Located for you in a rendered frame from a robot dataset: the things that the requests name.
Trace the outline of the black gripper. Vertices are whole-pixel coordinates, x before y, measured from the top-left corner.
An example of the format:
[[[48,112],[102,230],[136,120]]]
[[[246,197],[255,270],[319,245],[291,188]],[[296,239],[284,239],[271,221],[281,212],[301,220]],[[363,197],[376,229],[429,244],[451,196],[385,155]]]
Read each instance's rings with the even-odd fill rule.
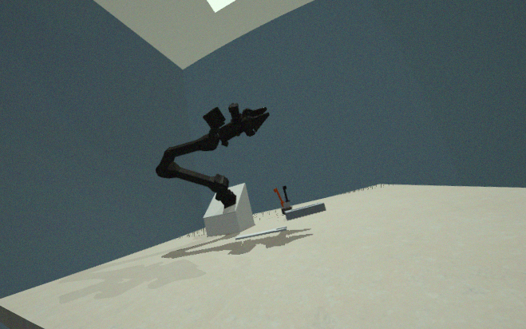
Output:
[[[241,122],[237,125],[232,125],[233,121],[231,121],[231,123],[228,124],[229,130],[237,137],[242,132],[245,132],[249,137],[255,135],[255,131],[257,132],[261,124],[270,116],[269,113],[265,113],[266,110],[267,107],[254,110],[249,108],[243,109],[242,115],[239,116],[239,119],[242,118]]]

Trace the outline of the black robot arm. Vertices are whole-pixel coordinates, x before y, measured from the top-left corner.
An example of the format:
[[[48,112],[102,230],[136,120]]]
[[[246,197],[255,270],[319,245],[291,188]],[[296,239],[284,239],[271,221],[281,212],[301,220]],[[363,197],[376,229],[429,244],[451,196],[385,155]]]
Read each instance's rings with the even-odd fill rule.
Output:
[[[231,113],[232,125],[237,125],[241,122],[242,118],[239,119],[239,116],[242,115],[239,113],[239,105],[232,103],[229,107],[229,112]],[[206,176],[198,172],[193,172],[185,168],[181,168],[174,158],[186,153],[195,152],[198,150],[202,151],[211,151],[217,148],[219,144],[219,139],[222,141],[222,145],[228,145],[227,140],[235,137],[231,130],[229,130],[228,124],[220,128],[225,124],[225,117],[220,112],[218,107],[212,109],[209,113],[203,116],[203,119],[209,124],[211,128],[209,133],[201,137],[198,140],[184,143],[182,145],[176,145],[173,147],[168,147],[162,156],[160,164],[156,168],[156,173],[158,176],[163,178],[174,178],[178,177],[183,180],[188,180],[197,184],[202,184],[208,186],[213,192],[216,192],[216,200],[220,200],[224,208],[228,208],[235,204],[236,196],[228,188],[228,179],[220,174],[216,176]],[[219,136],[218,136],[219,134]]]

